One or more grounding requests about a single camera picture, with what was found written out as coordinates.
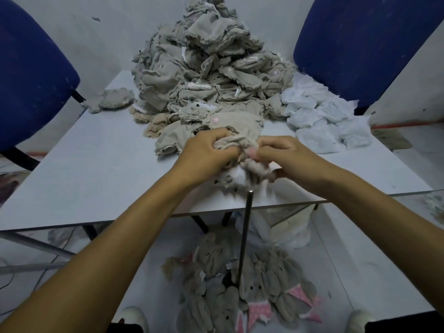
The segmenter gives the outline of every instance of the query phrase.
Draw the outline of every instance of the tiled floor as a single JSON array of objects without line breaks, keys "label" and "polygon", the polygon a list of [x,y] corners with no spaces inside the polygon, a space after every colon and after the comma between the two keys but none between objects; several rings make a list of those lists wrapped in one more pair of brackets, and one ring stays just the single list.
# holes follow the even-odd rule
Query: tiled floor
[{"label": "tiled floor", "polygon": [[[395,151],[409,167],[434,189],[444,189],[444,124],[402,128],[413,144],[410,150]],[[0,172],[18,170],[0,158]],[[442,225],[428,209],[424,196],[398,197],[401,203],[431,222]],[[220,222],[220,213],[205,214],[208,223]],[[347,315],[364,308],[377,319],[392,318],[431,310],[430,305],[396,266],[335,206],[326,205],[312,214],[313,237],[304,251],[295,254],[325,298],[321,314],[325,324],[304,325],[301,332],[341,332]],[[63,246],[72,228],[39,230],[26,234]],[[159,269],[164,259],[181,255],[186,243],[196,242],[199,229],[186,218],[170,219],[148,253],[130,285],[121,307],[137,305],[148,317],[153,332],[174,332],[174,315],[169,310],[178,284],[168,284]],[[73,232],[67,249],[80,251],[89,240],[80,227]],[[0,239],[0,256],[9,264],[50,262],[54,255]],[[54,271],[48,271],[42,281]],[[16,274],[11,284],[0,290],[0,313],[17,307],[35,288],[41,272]],[[11,275],[0,275],[0,287]]]}]

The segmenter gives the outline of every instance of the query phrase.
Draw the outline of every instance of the pile of gray fabric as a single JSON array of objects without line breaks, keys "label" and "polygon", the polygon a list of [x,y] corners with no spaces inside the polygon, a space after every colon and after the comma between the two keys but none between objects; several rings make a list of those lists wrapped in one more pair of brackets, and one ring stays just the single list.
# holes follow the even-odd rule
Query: pile of gray fabric
[{"label": "pile of gray fabric", "polygon": [[176,322],[180,333],[244,333],[257,321],[266,324],[276,317],[290,329],[297,329],[301,319],[322,323],[315,286],[285,251],[246,254],[239,288],[233,252],[233,243],[218,240],[215,233],[203,237],[185,267]]},{"label": "pile of gray fabric", "polygon": [[156,154],[180,153],[200,130],[225,127],[255,141],[263,119],[282,119],[279,94],[295,65],[264,51],[224,0],[188,0],[174,27],[162,25],[134,58],[139,98],[131,109]]}]

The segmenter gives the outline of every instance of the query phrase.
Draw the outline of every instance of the person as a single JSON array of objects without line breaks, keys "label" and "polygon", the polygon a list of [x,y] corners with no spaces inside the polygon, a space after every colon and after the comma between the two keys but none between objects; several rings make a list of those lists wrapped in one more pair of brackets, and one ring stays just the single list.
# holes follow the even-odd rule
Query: person
[{"label": "person", "polygon": [[[177,205],[241,153],[215,150],[224,128],[190,138],[174,166],[23,302],[1,333],[105,332],[148,249]],[[338,206],[444,314],[444,231],[289,136],[258,139],[258,162]]]}]

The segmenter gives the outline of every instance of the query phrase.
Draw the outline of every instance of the white shoe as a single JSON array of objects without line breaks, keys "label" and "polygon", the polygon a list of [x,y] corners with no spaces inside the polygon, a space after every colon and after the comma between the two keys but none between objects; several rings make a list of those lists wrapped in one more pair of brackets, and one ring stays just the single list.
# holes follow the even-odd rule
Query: white shoe
[{"label": "white shoe", "polygon": [[122,311],[117,311],[111,322],[121,324],[137,324],[142,328],[143,333],[149,333],[150,331],[148,329],[145,314],[143,314],[142,310],[136,306],[130,306],[124,308]]},{"label": "white shoe", "polygon": [[348,318],[345,333],[365,333],[365,325],[372,321],[376,320],[369,312],[360,309],[353,311]]}]

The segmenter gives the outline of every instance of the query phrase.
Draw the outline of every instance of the white table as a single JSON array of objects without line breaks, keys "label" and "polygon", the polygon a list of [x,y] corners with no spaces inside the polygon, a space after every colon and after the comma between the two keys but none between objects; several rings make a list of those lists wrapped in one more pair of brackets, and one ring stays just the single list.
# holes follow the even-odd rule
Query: white table
[{"label": "white table", "polygon": [[[138,91],[130,71],[107,89]],[[177,156],[158,158],[146,126],[128,110],[85,112],[0,209],[0,231],[41,229],[114,220],[174,164]],[[283,122],[266,121],[263,135],[293,135]],[[328,161],[357,174],[384,193],[397,196],[432,189],[391,151],[373,138],[369,147],[325,154]],[[174,215],[193,215],[245,207],[245,196],[224,192],[212,182],[191,192]],[[264,182],[253,207],[313,204],[324,200],[295,183]]]}]

